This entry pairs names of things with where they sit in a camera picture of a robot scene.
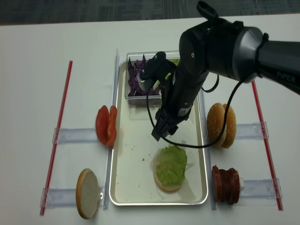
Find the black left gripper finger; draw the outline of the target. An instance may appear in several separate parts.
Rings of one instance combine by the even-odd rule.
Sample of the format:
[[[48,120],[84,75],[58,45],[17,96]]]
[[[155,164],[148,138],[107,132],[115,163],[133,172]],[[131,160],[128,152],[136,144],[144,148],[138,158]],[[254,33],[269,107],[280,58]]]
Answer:
[[[177,125],[170,126],[169,135],[174,135],[174,133],[176,132],[177,129],[178,129]]]

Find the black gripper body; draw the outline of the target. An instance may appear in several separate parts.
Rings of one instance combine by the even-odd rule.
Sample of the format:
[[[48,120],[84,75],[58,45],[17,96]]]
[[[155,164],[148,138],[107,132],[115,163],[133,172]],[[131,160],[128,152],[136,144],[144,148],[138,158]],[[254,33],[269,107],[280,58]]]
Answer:
[[[163,104],[156,113],[155,119],[157,121],[165,120],[165,116],[163,116],[163,111],[165,111],[177,123],[186,120],[208,73],[208,71],[202,71],[192,75],[182,65],[178,65],[174,74],[167,81],[163,93]]]

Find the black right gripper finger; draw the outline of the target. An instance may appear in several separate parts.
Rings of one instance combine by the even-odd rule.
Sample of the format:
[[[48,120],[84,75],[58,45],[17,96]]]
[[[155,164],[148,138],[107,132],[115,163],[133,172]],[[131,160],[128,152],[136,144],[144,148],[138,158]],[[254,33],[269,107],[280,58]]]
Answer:
[[[166,114],[160,114],[157,117],[156,124],[152,130],[152,136],[156,141],[159,141],[161,137],[166,137],[169,130],[172,129],[172,121]]]

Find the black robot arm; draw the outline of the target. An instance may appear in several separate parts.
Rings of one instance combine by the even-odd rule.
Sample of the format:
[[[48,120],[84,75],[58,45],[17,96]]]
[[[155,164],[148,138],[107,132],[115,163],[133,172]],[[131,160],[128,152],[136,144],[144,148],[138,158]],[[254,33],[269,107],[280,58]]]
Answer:
[[[182,33],[179,50],[177,65],[158,52],[146,67],[164,85],[162,105],[153,122],[152,136],[157,140],[174,134],[178,124],[188,119],[209,73],[238,83],[260,76],[300,91],[300,44],[271,41],[258,28],[242,22],[206,21],[194,26]]]

